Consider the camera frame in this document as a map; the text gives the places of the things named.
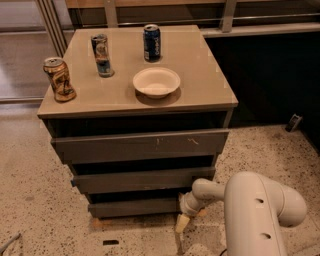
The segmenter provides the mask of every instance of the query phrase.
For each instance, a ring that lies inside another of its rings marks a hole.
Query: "can label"
[[[146,61],[155,62],[161,57],[161,36],[157,25],[150,24],[144,27],[144,58]]]
[[[99,76],[110,77],[114,74],[111,68],[110,57],[108,52],[108,37],[99,34],[91,37],[92,49],[98,69]]]
[[[45,59],[43,71],[48,75],[56,101],[66,102],[76,97],[76,92],[70,84],[68,66],[62,58],[50,57]]]

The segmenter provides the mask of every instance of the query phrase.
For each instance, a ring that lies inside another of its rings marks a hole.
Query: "beige countertop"
[[[197,26],[167,26],[161,30],[159,62],[143,57],[143,27],[77,30],[64,56],[77,97],[54,100],[51,87],[39,108],[40,118],[130,115],[197,109],[231,109],[238,101]],[[115,75],[101,78],[90,37],[107,34]],[[181,78],[180,88],[163,99],[136,93],[132,80],[149,67],[166,67]]]

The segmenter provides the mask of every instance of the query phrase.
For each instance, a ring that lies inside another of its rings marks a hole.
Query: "can lid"
[[[146,31],[155,31],[157,30],[159,27],[156,24],[148,24],[144,26],[144,30]]]
[[[50,57],[44,60],[43,65],[46,67],[57,67],[63,63],[63,59],[60,57]]]

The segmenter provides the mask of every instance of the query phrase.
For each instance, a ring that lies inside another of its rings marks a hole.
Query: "beer can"
[[[111,77],[114,71],[111,67],[108,37],[105,34],[98,34],[91,37],[91,45],[98,69],[99,76]]]
[[[67,63],[62,58],[50,57],[45,59],[43,71],[49,78],[56,101],[66,102],[76,97],[76,92],[70,83]]]

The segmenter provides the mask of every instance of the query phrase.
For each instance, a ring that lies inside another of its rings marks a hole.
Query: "blue can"
[[[160,29],[155,24],[144,27],[144,59],[149,62],[156,62],[161,57],[161,37]]]

